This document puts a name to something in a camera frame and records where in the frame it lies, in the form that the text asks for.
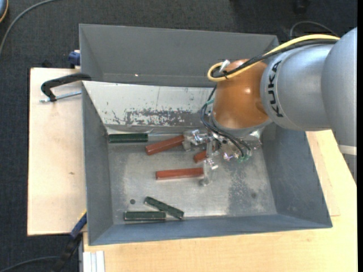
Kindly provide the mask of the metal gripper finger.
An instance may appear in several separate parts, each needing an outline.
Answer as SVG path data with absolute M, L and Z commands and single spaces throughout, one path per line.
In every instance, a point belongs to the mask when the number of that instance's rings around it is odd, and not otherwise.
M 199 184 L 201 186 L 208 186 L 214 180 L 218 169 L 218 164 L 213 159 L 212 153 L 210 153 L 208 150 L 205 150 L 205 155 L 202 162 L 203 178 L 199 181 Z
M 209 142 L 207 133 L 202 133 L 199 129 L 187 130 L 183 133 L 183 148 L 190 151 L 193 146 L 199 146 Z

